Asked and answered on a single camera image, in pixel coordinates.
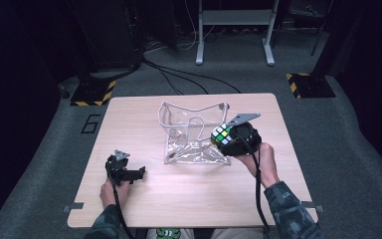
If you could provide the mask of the dark equipment cabinet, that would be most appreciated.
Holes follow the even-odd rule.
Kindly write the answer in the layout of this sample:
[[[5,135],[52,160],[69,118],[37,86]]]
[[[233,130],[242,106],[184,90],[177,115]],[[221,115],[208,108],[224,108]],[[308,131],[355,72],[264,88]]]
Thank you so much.
[[[69,0],[96,70],[135,71],[140,31],[126,0]]]

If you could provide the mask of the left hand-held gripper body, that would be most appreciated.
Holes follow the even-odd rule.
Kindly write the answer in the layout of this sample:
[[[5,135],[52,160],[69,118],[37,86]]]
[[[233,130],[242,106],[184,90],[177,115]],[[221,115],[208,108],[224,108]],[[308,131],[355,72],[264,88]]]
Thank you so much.
[[[131,181],[131,175],[127,169],[129,153],[115,150],[105,163],[107,177],[117,186],[123,181]]]

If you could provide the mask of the person's left hand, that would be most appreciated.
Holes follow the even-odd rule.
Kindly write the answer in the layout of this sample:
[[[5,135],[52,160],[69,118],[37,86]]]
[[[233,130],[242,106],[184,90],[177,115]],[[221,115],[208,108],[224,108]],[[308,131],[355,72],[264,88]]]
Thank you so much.
[[[126,203],[129,191],[129,183],[123,182],[121,186],[112,187],[111,181],[107,179],[100,187],[100,200],[103,208],[115,204],[115,199],[118,199],[119,205],[123,206]]]

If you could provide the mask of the white metal stand frame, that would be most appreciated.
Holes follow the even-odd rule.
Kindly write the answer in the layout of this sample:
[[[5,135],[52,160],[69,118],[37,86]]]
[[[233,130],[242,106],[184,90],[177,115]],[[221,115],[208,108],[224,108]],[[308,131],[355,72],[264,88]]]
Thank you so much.
[[[280,0],[274,0],[271,9],[261,10],[204,10],[203,0],[199,0],[198,7],[198,49],[195,63],[203,64],[204,59],[204,27],[205,26],[267,26],[268,32],[262,39],[266,62],[268,66],[275,64],[272,52],[271,38],[276,22]]]

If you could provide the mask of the colourful puzzle cube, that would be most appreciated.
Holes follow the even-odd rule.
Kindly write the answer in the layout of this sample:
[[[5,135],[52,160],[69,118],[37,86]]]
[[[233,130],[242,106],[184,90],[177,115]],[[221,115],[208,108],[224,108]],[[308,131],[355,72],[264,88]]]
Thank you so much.
[[[217,146],[223,146],[229,144],[233,139],[230,132],[231,127],[222,123],[211,132],[211,142]]]

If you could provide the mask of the yellow-black striped stand base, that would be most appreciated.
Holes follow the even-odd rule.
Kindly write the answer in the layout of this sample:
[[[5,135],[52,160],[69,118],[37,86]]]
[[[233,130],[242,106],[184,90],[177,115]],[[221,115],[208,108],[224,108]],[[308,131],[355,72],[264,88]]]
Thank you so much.
[[[325,78],[310,74],[286,74],[293,96],[297,99],[334,98],[335,93]]]
[[[79,84],[71,97],[71,106],[104,106],[110,99],[115,81]]]

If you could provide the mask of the black stand leg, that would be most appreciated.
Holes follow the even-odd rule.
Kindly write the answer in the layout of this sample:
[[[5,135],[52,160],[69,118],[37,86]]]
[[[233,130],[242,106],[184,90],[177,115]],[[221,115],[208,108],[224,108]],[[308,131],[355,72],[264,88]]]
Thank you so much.
[[[318,9],[313,8],[313,11],[315,12],[315,16],[321,21],[321,23],[319,25],[319,28],[316,31],[316,39],[310,53],[312,56],[315,54],[316,49],[318,47],[319,41],[321,39],[324,27],[327,23],[328,15],[330,13],[334,0],[314,0],[314,2],[316,6],[318,7]]]

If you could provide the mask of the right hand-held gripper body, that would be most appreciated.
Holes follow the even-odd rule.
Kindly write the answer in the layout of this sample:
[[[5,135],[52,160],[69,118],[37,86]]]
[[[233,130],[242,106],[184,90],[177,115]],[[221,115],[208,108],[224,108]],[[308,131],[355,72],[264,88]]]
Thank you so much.
[[[262,138],[258,131],[250,124],[250,121],[260,116],[260,114],[237,114],[226,123],[227,126],[232,128],[230,135],[233,140],[227,144],[229,149],[227,153],[223,153],[224,155],[238,156],[251,154],[258,150]]]

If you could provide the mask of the person's right hand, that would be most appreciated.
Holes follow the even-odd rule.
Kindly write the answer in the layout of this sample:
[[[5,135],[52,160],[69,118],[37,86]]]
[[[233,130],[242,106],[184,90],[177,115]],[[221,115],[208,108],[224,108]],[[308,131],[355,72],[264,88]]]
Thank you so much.
[[[258,178],[264,189],[280,182],[275,161],[274,148],[265,142],[260,144],[256,158],[249,154],[239,155],[237,159]]]

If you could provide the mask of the grey metal table bracket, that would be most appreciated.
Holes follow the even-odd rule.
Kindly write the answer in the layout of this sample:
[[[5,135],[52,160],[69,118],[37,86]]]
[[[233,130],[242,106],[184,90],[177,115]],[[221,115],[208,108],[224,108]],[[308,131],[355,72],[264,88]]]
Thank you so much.
[[[84,207],[83,202],[72,202],[69,205],[65,205],[62,209],[62,212],[69,213],[72,210],[83,209],[83,207]]]
[[[319,213],[323,213],[324,212],[324,207],[322,205],[315,204],[312,201],[301,201],[300,203],[305,208],[312,208],[316,212],[319,212]]]

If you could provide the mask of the clear plastic bag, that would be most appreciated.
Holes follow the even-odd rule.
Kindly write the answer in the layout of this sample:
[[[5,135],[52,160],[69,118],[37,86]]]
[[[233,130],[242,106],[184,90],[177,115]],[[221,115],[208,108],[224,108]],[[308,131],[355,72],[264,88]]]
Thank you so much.
[[[163,102],[158,120],[166,132],[164,163],[230,165],[211,141],[212,131],[226,122],[228,109],[224,102],[200,109]]]

